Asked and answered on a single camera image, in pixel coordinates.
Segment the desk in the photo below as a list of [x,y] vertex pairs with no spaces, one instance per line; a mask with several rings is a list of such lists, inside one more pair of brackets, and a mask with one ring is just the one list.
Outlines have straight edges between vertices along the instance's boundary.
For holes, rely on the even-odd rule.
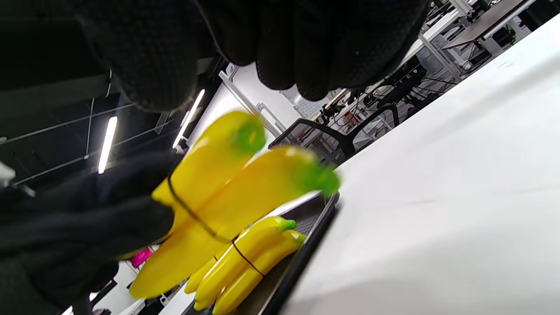
[[559,37],[557,16],[339,167],[283,315],[558,314]]
[[[473,4],[475,3],[477,0],[467,0],[467,2],[469,4]],[[453,9],[451,12],[447,13],[446,15],[444,15],[443,17],[441,17],[441,19],[439,21],[437,21],[431,28],[429,28],[425,33],[424,33],[424,37],[431,41],[433,40],[436,36],[438,36],[443,30],[445,30],[447,27],[449,27],[451,24],[453,24],[457,19],[459,18],[459,11],[457,11],[457,9]],[[410,46],[410,49],[408,49],[407,54],[404,56],[403,60],[401,61],[401,63],[399,64],[399,67],[401,67],[405,62],[409,61],[414,55],[416,55],[422,48],[424,47],[424,44],[422,43],[421,40],[417,39],[412,46]],[[374,84],[374,87],[377,87],[380,83],[382,82],[379,81],[377,83]],[[326,108],[329,108],[332,104],[334,104],[335,102],[337,102],[343,95],[344,93],[346,93],[348,91],[348,89],[342,89],[340,91],[340,93],[338,93],[337,96],[335,96],[327,105]]]
[[499,26],[499,28],[501,28],[503,24],[505,24],[502,22],[507,22],[519,14],[517,13],[511,16],[512,13],[523,11],[533,2],[535,2],[535,0],[501,0],[486,13],[482,14],[474,24],[467,27],[453,41],[444,45],[442,49],[458,47],[482,39],[486,33],[492,31],[496,27]]

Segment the ceiling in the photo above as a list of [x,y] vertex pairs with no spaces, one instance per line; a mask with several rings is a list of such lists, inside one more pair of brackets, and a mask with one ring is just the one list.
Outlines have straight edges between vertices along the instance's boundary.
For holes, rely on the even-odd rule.
[[[108,93],[109,71],[92,57],[71,15],[51,1],[8,2],[0,12],[0,161],[16,171],[15,182],[42,189],[94,171],[114,115],[119,120],[109,161],[171,149],[184,110],[141,111],[121,95],[116,78]],[[221,84],[217,73],[226,64],[206,35],[197,87],[206,92],[195,119]],[[186,136],[195,125],[190,124]]]

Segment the banana bunch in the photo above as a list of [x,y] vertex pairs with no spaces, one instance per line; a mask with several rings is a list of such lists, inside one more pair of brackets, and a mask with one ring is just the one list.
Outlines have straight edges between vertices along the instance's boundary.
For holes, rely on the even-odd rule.
[[[175,219],[167,239],[130,288],[135,298],[156,297],[194,277],[205,263],[208,268],[214,256],[222,256],[224,239],[234,239],[241,229],[278,206],[311,191],[325,196],[336,193],[338,176],[311,151],[280,147],[248,163],[264,142],[258,117],[228,113],[208,127],[173,173],[156,187],[152,198],[170,206]],[[205,274],[201,270],[196,277]]]
[[194,309],[201,311],[214,301],[214,315],[225,315],[237,308],[263,275],[301,247],[306,237],[294,231],[295,227],[293,220],[267,217],[244,231],[235,246],[229,246],[217,261],[208,261],[189,279],[185,292],[197,292]]

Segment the cable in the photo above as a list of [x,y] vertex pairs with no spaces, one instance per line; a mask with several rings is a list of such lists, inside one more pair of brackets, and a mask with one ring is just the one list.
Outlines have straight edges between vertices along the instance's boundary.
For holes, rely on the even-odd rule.
[[418,95],[418,96],[420,96],[420,97],[422,97],[422,98],[425,98],[425,99],[428,98],[427,95],[421,94],[420,92],[416,92],[416,91],[414,91],[414,90],[411,90],[411,92],[414,93],[414,94],[416,94],[416,95]]
[[111,91],[112,79],[113,79],[113,69],[109,69],[109,86],[107,87],[107,93],[105,94],[105,98],[109,96],[109,92]]
[[90,105],[90,122],[87,124],[87,142],[86,142],[86,156],[90,152],[90,131],[91,131],[91,115],[94,113],[95,98],[91,99]]
[[448,83],[448,84],[457,84],[456,82],[452,82],[452,81],[445,81],[445,80],[438,80],[436,78],[424,78],[425,80],[422,80],[422,82],[426,82],[426,81],[437,81],[437,82],[442,82],[442,83]]
[[441,93],[441,91],[436,91],[436,90],[431,90],[431,89],[427,89],[425,87],[419,87],[419,86],[415,86],[417,89],[421,89],[424,91],[430,91],[430,92],[435,92],[435,93]]
[[465,64],[461,66],[461,69],[459,69],[459,76],[462,76],[464,74],[464,71],[466,70],[466,65],[470,63],[470,59],[473,57],[473,53],[476,50],[476,48],[477,46],[473,44],[473,49],[471,49],[469,53],[469,57],[466,59]]
[[380,136],[378,135],[378,133],[379,133],[381,130],[383,130],[383,131],[385,132],[385,133],[383,134],[383,136],[387,134],[387,127],[383,126],[383,127],[379,128],[379,129],[375,132],[375,137],[376,137],[376,138],[379,138],[379,137],[380,137]]

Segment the gloved hand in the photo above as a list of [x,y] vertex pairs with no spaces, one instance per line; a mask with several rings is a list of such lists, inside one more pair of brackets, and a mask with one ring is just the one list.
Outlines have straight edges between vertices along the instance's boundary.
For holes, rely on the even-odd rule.
[[256,62],[266,86],[297,84],[309,100],[339,87],[375,83],[417,39],[430,2],[64,1],[130,99],[152,110],[175,109],[185,101],[190,107],[198,52],[208,49],[212,37],[230,62]]
[[195,0],[224,56],[271,89],[309,100],[373,84],[393,71],[430,0]]
[[60,314],[107,284],[117,257],[164,237],[174,215],[150,194],[179,158],[142,156],[3,208],[2,312]]

